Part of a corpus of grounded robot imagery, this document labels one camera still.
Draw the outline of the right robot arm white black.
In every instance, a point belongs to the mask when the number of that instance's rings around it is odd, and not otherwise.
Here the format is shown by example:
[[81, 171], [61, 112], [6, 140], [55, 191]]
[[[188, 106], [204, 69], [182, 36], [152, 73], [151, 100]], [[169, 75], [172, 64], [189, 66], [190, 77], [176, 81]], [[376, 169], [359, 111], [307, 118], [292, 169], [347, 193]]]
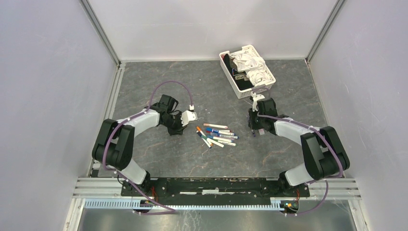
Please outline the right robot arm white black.
[[272, 98], [251, 96], [252, 108], [248, 110], [248, 126], [263, 129], [273, 135], [287, 138], [301, 146], [303, 163], [279, 175], [278, 191], [291, 196], [301, 184], [311, 184], [321, 179], [341, 178], [349, 169], [350, 160], [343, 144], [331, 126], [309, 126], [279, 115]]

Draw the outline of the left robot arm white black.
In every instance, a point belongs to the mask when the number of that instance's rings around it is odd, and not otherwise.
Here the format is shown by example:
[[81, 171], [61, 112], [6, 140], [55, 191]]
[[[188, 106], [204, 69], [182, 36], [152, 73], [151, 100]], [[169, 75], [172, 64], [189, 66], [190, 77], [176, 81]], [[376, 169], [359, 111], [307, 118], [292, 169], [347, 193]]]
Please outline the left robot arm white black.
[[92, 158], [105, 167], [112, 167], [133, 182], [132, 189], [139, 196], [151, 191], [150, 173], [133, 160], [134, 139], [144, 131], [163, 125], [169, 135], [182, 135], [189, 122], [197, 119], [194, 106], [181, 112], [176, 109], [178, 101], [162, 95], [159, 102], [145, 107], [131, 117], [102, 122], [92, 150]]

